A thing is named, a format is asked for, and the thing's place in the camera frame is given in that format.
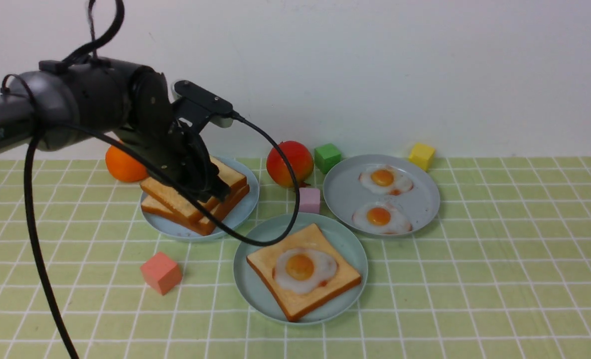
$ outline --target egg white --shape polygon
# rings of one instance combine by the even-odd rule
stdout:
[[[385,225],[373,225],[366,218],[366,213],[374,207],[382,207],[391,214],[391,221]],[[412,229],[411,222],[397,209],[388,202],[367,203],[353,213],[353,223],[359,229],[373,234],[403,234]]]
[[[371,179],[373,172],[377,170],[387,170],[393,174],[393,183],[389,186],[379,186]],[[374,194],[384,195],[400,195],[413,189],[413,181],[405,176],[401,171],[393,168],[392,166],[372,166],[367,168],[364,172],[360,173],[358,177],[362,186],[371,191]]]
[[[309,279],[298,280],[287,273],[287,261],[296,254],[304,253],[313,262],[313,274]],[[333,278],[337,271],[337,262],[329,254],[309,248],[293,248],[278,257],[274,280],[283,289],[291,290],[298,295],[310,293],[320,283]]]

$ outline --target stack of bread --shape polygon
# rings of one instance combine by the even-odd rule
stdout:
[[[245,175],[223,164],[215,157],[211,157],[211,162],[218,166],[220,170],[218,176],[231,188],[231,192],[224,202],[211,197],[207,202],[199,203],[222,221],[249,193],[249,184]],[[143,212],[166,218],[201,236],[207,236],[216,229],[214,222],[211,222],[172,187],[148,178],[141,183],[141,188],[148,194],[141,203]]]

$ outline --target egg yolk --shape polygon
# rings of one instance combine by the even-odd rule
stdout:
[[[366,219],[372,225],[385,225],[391,222],[391,213],[382,207],[375,207],[369,209]]]
[[[287,261],[286,272],[296,280],[307,280],[313,275],[315,266],[305,254],[296,254]]]
[[[377,186],[386,187],[393,184],[394,178],[393,173],[391,173],[391,171],[377,170],[371,173],[371,180],[373,180],[373,182],[377,184]]]

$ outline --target robotic arm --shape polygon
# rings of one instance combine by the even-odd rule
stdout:
[[[168,100],[163,73],[149,66],[97,56],[120,29],[125,9],[115,0],[116,16],[100,38],[94,35],[89,2],[92,41],[74,50],[63,61],[41,61],[38,71],[8,75],[1,85],[0,153],[29,143],[24,171],[24,194],[29,242],[39,279],[63,343],[73,359],[78,358],[41,254],[32,200],[32,160],[36,149],[56,151],[95,136],[120,146],[163,184],[175,188],[205,217],[227,234],[245,243],[269,246],[288,236],[300,203],[296,175],[278,144],[264,131],[245,120],[232,105],[189,81],[172,85],[174,102]],[[7,79],[14,80],[7,87]],[[230,229],[199,203],[210,197],[224,201],[230,188],[218,177],[200,131],[209,123],[229,127],[241,121],[264,136],[285,162],[295,189],[295,208],[284,232],[271,241],[257,241]],[[114,132],[122,141],[104,136]]]
[[[69,122],[97,132],[114,132],[123,144],[181,184],[194,198],[224,200],[229,187],[218,177],[200,131],[211,122],[229,127],[239,116],[232,105],[189,81],[172,85],[149,66],[88,56],[68,66],[41,61],[0,95],[0,153],[29,142],[45,123]],[[39,150],[56,151],[89,136],[50,129]],[[157,180],[164,182],[154,173]]]

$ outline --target fried egg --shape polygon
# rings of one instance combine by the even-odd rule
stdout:
[[[358,177],[362,186],[375,194],[400,195],[413,189],[413,181],[392,166],[368,168]]]
[[[353,213],[352,220],[359,229],[374,234],[402,234],[412,229],[409,219],[388,202],[365,204]]]
[[[326,286],[337,271],[337,262],[329,254],[309,248],[293,248],[278,257],[273,279],[286,290],[304,295]]]

